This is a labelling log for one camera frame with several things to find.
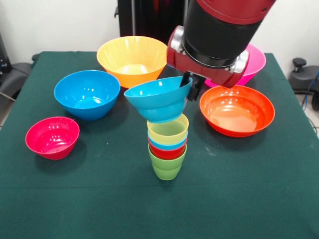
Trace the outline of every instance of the yellow bowl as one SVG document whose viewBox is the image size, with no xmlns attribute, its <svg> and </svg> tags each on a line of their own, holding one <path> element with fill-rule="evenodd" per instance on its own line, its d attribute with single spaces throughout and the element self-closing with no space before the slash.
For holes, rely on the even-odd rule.
<svg viewBox="0 0 319 239">
<path fill-rule="evenodd" d="M 183 141 L 188 132 L 188 118 L 181 114 L 180 117 L 165 123 L 147 122 L 149 137 L 156 143 L 163 145 L 177 144 Z"/>
<path fill-rule="evenodd" d="M 108 41 L 97 52 L 97 60 L 122 87 L 156 80 L 165 67 L 167 46 L 146 36 L 125 36 Z"/>
</svg>

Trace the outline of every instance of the light blue bowl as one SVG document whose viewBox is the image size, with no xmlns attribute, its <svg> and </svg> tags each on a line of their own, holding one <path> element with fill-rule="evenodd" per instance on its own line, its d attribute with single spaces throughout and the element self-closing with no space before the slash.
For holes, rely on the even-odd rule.
<svg viewBox="0 0 319 239">
<path fill-rule="evenodd" d="M 179 87 L 182 76 L 163 78 L 132 87 L 125 98 L 151 123 L 163 123 L 178 118 L 183 112 L 192 79 Z"/>
<path fill-rule="evenodd" d="M 187 141 L 188 132 L 187 132 L 186 137 L 183 139 L 183 141 L 181 141 L 177 144 L 171 144 L 171 145 L 164 145 L 164 144 L 156 143 L 155 141 L 152 140 L 149 133 L 148 133 L 148 136 L 149 136 L 149 142 L 152 145 L 154 145 L 156 148 L 169 151 L 169 150 L 174 150 L 174 149 L 178 149 L 178 148 L 182 147 L 185 144 L 185 142 Z"/>
<path fill-rule="evenodd" d="M 79 71 L 64 77 L 54 88 L 56 100 L 82 120 L 97 120 L 112 108 L 120 82 L 104 71 Z"/>
</svg>

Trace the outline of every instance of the plastic bowl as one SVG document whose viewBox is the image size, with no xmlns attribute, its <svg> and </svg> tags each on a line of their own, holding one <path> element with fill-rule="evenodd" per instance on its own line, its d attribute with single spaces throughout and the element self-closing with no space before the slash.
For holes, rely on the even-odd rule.
<svg viewBox="0 0 319 239">
<path fill-rule="evenodd" d="M 180 157 L 184 153 L 186 142 L 182 147 L 174 149 L 174 150 L 162 150 L 162 149 L 156 148 L 151 143 L 149 143 L 149 145 L 150 145 L 150 150 L 155 157 L 164 159 L 164 160 L 173 160 Z"/>
<path fill-rule="evenodd" d="M 247 137 L 268 127 L 275 108 L 262 93 L 245 86 L 209 89 L 200 99 L 200 110 L 218 132 L 230 137 Z"/>
<path fill-rule="evenodd" d="M 161 180 L 174 179 L 180 171 L 186 152 L 187 152 L 187 145 L 185 146 L 184 153 L 180 157 L 173 160 L 163 160 L 153 155 L 149 146 L 149 154 L 150 154 L 152 166 L 156 176 Z"/>
<path fill-rule="evenodd" d="M 148 136 L 148 141 L 150 144 L 152 144 L 154 147 L 156 147 L 158 149 L 170 151 L 170 150 L 175 150 L 175 149 L 183 147 L 187 142 L 187 136 L 181 142 L 176 143 L 176 144 L 171 144 L 171 145 L 164 145 L 164 144 L 156 143 L 154 140 L 152 140 L 150 138 L 150 136 Z"/>
<path fill-rule="evenodd" d="M 25 143 L 34 153 L 51 160 L 65 158 L 80 134 L 79 125 L 67 117 L 51 117 L 33 125 Z"/>
<path fill-rule="evenodd" d="M 188 118 L 181 114 L 180 117 L 166 123 L 147 122 L 150 138 L 156 143 L 171 145 L 176 144 L 186 137 L 189 126 Z"/>
<path fill-rule="evenodd" d="M 163 123 L 180 117 L 192 79 L 179 87 L 182 76 L 147 82 L 124 92 L 125 98 L 151 123 Z"/>
<path fill-rule="evenodd" d="M 54 89 L 56 100 L 82 120 L 97 120 L 113 107 L 119 81 L 104 71 L 79 71 L 64 77 Z"/>
<path fill-rule="evenodd" d="M 122 87 L 157 79 L 166 65 L 167 46 L 146 36 L 125 36 L 108 41 L 97 52 L 103 68 L 116 76 Z"/>
<path fill-rule="evenodd" d="M 253 44 L 248 44 L 246 50 L 249 51 L 249 60 L 244 75 L 240 78 L 236 85 L 246 85 L 258 72 L 266 65 L 265 54 Z M 217 84 L 212 83 L 210 79 L 206 79 L 205 84 L 210 87 L 215 87 Z"/>
</svg>

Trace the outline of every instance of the blue cup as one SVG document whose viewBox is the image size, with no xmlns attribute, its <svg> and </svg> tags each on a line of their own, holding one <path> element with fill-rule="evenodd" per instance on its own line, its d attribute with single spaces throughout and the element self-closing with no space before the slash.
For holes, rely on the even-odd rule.
<svg viewBox="0 0 319 239">
<path fill-rule="evenodd" d="M 156 143 L 154 140 L 152 140 L 152 138 L 149 136 L 149 133 L 148 133 L 149 143 L 151 143 L 156 148 L 165 150 L 165 151 L 175 150 L 182 147 L 187 142 L 187 136 L 188 136 L 188 132 L 186 137 L 181 142 L 176 144 L 171 144 L 171 145 L 164 145 L 164 144 Z"/>
</svg>

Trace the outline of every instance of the orange bowl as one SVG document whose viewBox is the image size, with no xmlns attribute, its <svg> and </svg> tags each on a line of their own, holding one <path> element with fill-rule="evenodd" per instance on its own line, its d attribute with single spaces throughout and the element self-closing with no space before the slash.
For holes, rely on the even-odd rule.
<svg viewBox="0 0 319 239">
<path fill-rule="evenodd" d="M 200 110 L 216 131 L 230 137 L 248 137 L 268 127 L 275 108 L 262 93 L 246 87 L 214 87 L 200 99 Z"/>
<path fill-rule="evenodd" d="M 125 36 L 108 41 L 97 52 L 97 60 L 122 87 L 156 80 L 165 67 L 167 46 L 146 36 Z"/>
</svg>

